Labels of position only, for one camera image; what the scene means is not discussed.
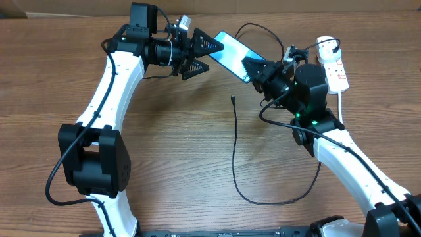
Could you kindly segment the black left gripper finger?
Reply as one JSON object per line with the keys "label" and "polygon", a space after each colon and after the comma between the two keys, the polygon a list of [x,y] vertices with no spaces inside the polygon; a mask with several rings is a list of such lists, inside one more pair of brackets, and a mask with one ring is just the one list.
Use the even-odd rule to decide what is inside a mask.
{"label": "black left gripper finger", "polygon": [[180,72],[182,74],[182,80],[188,80],[207,71],[209,71],[208,64],[194,59],[188,66],[182,67]]}
{"label": "black left gripper finger", "polygon": [[192,48],[193,57],[199,58],[223,50],[224,45],[210,37],[201,29],[195,28],[192,37]]}

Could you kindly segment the Samsung Galaxy smartphone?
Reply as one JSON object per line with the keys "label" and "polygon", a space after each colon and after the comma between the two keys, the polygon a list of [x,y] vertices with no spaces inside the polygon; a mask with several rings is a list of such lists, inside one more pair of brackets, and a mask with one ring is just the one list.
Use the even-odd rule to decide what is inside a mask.
{"label": "Samsung Galaxy smartphone", "polygon": [[225,31],[219,32],[214,39],[222,43],[224,49],[211,53],[210,57],[242,82],[249,83],[251,79],[243,66],[242,60],[245,57],[259,60],[264,60],[264,58]]}

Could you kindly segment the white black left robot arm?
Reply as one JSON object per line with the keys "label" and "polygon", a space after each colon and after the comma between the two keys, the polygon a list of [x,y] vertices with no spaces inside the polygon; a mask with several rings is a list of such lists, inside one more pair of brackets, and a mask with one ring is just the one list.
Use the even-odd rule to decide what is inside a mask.
{"label": "white black left robot arm", "polygon": [[59,129],[57,166],[63,168],[67,183],[76,187],[81,202],[94,206],[103,236],[140,234],[126,194],[131,159],[121,132],[128,105],[145,79],[147,67],[168,66],[172,76],[187,80],[208,71],[202,56],[224,48],[198,28],[189,36],[187,16],[158,30],[161,13],[155,5],[131,4],[129,23],[102,42],[106,66],[89,105],[74,124]]}

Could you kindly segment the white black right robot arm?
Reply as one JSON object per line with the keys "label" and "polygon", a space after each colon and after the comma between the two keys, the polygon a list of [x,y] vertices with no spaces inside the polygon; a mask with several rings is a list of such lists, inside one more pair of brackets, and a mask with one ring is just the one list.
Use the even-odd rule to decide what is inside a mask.
{"label": "white black right robot arm", "polygon": [[364,224],[342,216],[312,223],[308,236],[419,236],[420,196],[385,175],[327,107],[326,71],[320,65],[284,65],[245,57],[243,67],[269,105],[286,108],[286,126],[298,145],[327,166],[361,208]]}

